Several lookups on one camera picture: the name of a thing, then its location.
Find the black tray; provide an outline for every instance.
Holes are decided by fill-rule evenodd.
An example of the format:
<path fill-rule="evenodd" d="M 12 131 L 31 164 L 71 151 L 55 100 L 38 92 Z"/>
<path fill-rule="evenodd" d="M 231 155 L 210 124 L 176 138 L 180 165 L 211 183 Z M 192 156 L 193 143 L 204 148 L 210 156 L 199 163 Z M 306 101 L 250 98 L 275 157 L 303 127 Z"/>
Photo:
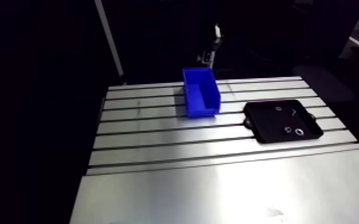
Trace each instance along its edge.
<path fill-rule="evenodd" d="M 249 102 L 243 112 L 246 116 L 244 125 L 261 143 L 316 139 L 323 135 L 315 117 L 295 99 Z M 303 135 L 301 132 L 298 135 L 296 129 L 301 129 Z"/>

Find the aluminum table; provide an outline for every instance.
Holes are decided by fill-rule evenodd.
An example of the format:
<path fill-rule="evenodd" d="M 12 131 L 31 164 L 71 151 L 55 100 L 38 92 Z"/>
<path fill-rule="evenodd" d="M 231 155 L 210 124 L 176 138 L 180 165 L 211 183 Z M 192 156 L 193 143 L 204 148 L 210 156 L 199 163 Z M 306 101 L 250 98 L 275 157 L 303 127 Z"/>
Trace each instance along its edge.
<path fill-rule="evenodd" d="M 217 81 L 185 116 L 182 83 L 110 87 L 71 224 L 359 223 L 359 143 L 300 77 Z M 245 102 L 298 99 L 319 139 L 259 144 Z"/>

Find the dark background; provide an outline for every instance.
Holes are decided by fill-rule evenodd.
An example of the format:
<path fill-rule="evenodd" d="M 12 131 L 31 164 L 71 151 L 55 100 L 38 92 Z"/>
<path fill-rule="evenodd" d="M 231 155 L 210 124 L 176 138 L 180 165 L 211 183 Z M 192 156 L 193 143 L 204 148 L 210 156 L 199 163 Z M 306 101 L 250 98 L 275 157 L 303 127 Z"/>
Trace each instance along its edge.
<path fill-rule="evenodd" d="M 112 62 L 94 1 L 0 0 L 0 223 L 69 223 Z"/>

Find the blue plastic bin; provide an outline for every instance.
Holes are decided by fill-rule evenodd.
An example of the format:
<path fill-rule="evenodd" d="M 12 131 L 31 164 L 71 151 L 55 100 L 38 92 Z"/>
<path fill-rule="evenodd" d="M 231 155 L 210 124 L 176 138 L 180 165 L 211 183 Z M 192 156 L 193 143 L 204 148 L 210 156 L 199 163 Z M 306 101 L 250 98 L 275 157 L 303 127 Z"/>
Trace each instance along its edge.
<path fill-rule="evenodd" d="M 183 69 L 188 117 L 213 116 L 220 111 L 220 92 L 209 68 Z"/>

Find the small part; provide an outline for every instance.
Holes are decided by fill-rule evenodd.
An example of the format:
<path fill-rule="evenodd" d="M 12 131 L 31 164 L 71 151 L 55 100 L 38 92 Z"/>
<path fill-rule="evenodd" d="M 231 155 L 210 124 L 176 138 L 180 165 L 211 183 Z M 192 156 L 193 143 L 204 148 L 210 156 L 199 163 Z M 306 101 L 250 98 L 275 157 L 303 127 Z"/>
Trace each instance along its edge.
<path fill-rule="evenodd" d="M 290 127 L 284 127 L 284 130 L 287 134 L 292 132 L 292 129 Z"/>
<path fill-rule="evenodd" d="M 300 128 L 295 129 L 295 133 L 297 135 L 299 135 L 299 136 L 304 136 L 305 135 L 304 131 L 302 129 L 300 129 Z"/>

